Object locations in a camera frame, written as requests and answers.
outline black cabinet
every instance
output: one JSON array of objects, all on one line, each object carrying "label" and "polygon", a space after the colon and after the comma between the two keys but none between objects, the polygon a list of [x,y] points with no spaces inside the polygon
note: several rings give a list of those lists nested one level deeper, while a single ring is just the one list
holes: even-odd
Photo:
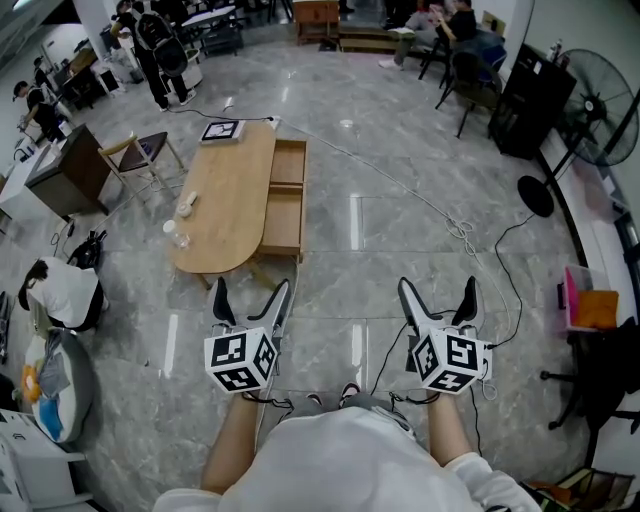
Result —
[{"label": "black cabinet", "polygon": [[531,160],[575,85],[575,78],[567,71],[522,45],[489,123],[489,133],[500,153]]}]

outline water bottle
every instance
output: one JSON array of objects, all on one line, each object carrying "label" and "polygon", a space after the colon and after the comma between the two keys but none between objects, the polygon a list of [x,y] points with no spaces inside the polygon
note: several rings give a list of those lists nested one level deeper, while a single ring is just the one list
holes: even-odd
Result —
[{"label": "water bottle", "polygon": [[189,235],[186,233],[180,233],[174,220],[168,220],[165,222],[164,226],[162,226],[162,231],[164,231],[166,237],[179,249],[186,249],[189,247]]}]

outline drawer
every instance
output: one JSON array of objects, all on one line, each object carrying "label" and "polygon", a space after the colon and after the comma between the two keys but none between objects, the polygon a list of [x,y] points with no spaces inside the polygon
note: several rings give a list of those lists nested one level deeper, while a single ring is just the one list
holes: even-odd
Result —
[{"label": "drawer", "polygon": [[304,245],[307,142],[276,140],[261,254],[300,255]]},{"label": "drawer", "polygon": [[338,23],[338,2],[294,2],[293,17],[296,23]]}]

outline person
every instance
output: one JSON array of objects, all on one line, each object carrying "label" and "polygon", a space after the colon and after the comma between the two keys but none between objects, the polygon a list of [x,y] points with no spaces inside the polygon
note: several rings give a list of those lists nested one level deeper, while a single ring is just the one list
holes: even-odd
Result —
[{"label": "person", "polygon": [[51,82],[49,78],[47,78],[47,74],[40,67],[42,65],[42,57],[37,57],[36,60],[33,61],[33,65],[35,66],[35,83],[37,87],[42,87],[42,85],[46,85],[50,91],[53,91],[53,87],[51,86]]},{"label": "person", "polygon": [[40,258],[27,272],[18,301],[26,311],[37,306],[35,301],[44,307],[54,326],[78,332],[95,327],[100,315],[109,309],[93,269],[80,269],[48,257]]},{"label": "person", "polygon": [[380,67],[401,70],[404,59],[414,43],[432,47],[436,38],[449,44],[467,41],[475,37],[477,32],[476,16],[471,8],[471,0],[454,0],[453,7],[455,14],[451,16],[449,21],[445,19],[445,15],[440,10],[434,11],[437,26],[432,23],[427,13],[418,10],[405,25],[405,29],[409,30],[398,32],[400,42],[393,59],[381,60],[378,62]]},{"label": "person", "polygon": [[472,451],[452,395],[427,407],[430,453],[391,404],[349,383],[337,411],[308,395],[255,454],[258,403],[236,394],[200,489],[169,491],[153,512],[539,512],[511,477]]},{"label": "person", "polygon": [[40,125],[42,133],[50,142],[65,139],[64,134],[58,127],[56,110],[53,105],[45,101],[44,94],[39,87],[29,87],[29,84],[24,80],[18,82],[13,88],[13,99],[15,100],[16,98],[26,98],[27,107],[29,108],[29,113],[20,125],[22,130],[26,130],[29,123],[34,120]]},{"label": "person", "polygon": [[[157,7],[161,12],[164,12],[162,4],[152,3],[152,10]],[[160,72],[158,71],[158,63],[151,50],[145,50],[136,36],[136,18],[132,14],[132,9],[135,9],[138,13],[144,12],[144,4],[142,2],[131,2],[130,0],[120,0],[116,6],[118,12],[117,21],[111,27],[111,35],[119,37],[121,39],[133,38],[133,51],[140,63],[142,72],[147,77],[149,82],[149,88],[153,98],[160,107],[161,112],[166,112],[169,108],[169,101],[167,100],[167,90],[160,79]],[[123,32],[122,29],[126,28],[129,32]],[[176,94],[180,105],[186,105],[196,96],[196,91],[190,89],[187,91],[184,85],[184,80],[181,76],[171,77],[171,82],[175,88]]]}]

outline backpack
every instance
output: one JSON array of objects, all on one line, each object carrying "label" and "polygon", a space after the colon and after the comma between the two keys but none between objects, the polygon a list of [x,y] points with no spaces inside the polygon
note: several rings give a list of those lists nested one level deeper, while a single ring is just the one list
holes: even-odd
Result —
[{"label": "backpack", "polygon": [[136,13],[136,38],[145,50],[153,52],[156,62],[170,77],[180,76],[187,69],[187,54],[171,25],[157,12]]},{"label": "backpack", "polygon": [[95,231],[89,231],[87,239],[71,253],[67,263],[81,269],[97,268],[102,256],[102,241],[106,236],[106,231],[99,235]]}]

